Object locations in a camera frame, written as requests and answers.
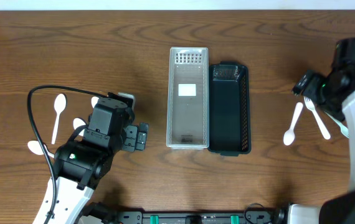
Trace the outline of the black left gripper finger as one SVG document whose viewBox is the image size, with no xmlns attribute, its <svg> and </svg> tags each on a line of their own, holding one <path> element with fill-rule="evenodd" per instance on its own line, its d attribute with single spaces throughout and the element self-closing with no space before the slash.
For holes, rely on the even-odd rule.
<svg viewBox="0 0 355 224">
<path fill-rule="evenodd" d="M 124 140 L 122 150 L 127 152 L 134 152 L 136 148 L 136 138 L 138 127 L 129 125 L 124 128 L 126 139 Z"/>
<path fill-rule="evenodd" d="M 140 123 L 138 125 L 136 145 L 135 145 L 135 149 L 137 151 L 144 151 L 146 147 L 147 137 L 148 137 L 148 130 L 149 130 L 149 125 L 147 123 Z"/>
</svg>

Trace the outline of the white plastic fork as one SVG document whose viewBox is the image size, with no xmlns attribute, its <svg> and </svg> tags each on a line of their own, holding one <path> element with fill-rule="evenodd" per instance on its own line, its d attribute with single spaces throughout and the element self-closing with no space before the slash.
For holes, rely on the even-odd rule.
<svg viewBox="0 0 355 224">
<path fill-rule="evenodd" d="M 310 110 L 313 114 L 313 116 L 315 117 L 316 123 L 319 127 L 319 130 L 321 131 L 322 136 L 325 139 L 330 139 L 331 135 L 329 133 L 329 131 L 327 130 L 326 126 L 324 125 L 323 121 L 321 120 L 319 114 L 316 111 L 316 107 L 314 105 L 314 103 L 311 101 L 310 98 L 304 96 L 304 102 L 305 102 L 305 106 L 307 107 L 308 110 Z"/>
<path fill-rule="evenodd" d="M 349 138 L 349 131 L 348 128 L 340 121 L 332 117 L 329 113 L 326 113 L 340 128 L 340 132 L 343 136 Z"/>
</svg>

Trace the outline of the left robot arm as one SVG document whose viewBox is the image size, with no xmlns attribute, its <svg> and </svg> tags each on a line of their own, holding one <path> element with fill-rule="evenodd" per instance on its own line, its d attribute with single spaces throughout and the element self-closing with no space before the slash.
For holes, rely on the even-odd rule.
<svg viewBox="0 0 355 224">
<path fill-rule="evenodd" d="M 148 124 L 133 123 L 135 97 L 109 93 L 100 97 L 87 124 L 75 129 L 55 152 L 55 179 L 48 181 L 35 223 L 78 223 L 78 215 L 118 151 L 145 149 Z"/>
</svg>

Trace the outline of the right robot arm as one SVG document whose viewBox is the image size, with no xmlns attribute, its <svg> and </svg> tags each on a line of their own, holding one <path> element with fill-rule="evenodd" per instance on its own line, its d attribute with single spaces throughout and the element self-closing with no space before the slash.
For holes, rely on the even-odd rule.
<svg viewBox="0 0 355 224">
<path fill-rule="evenodd" d="M 355 37 L 337 42 L 331 68 L 326 77 L 308 70 L 292 92 L 310 99 L 332 118 L 346 122 L 350 155 L 349 190 L 320 207 L 291 204 L 286 212 L 287 223 L 355 223 Z"/>
</svg>

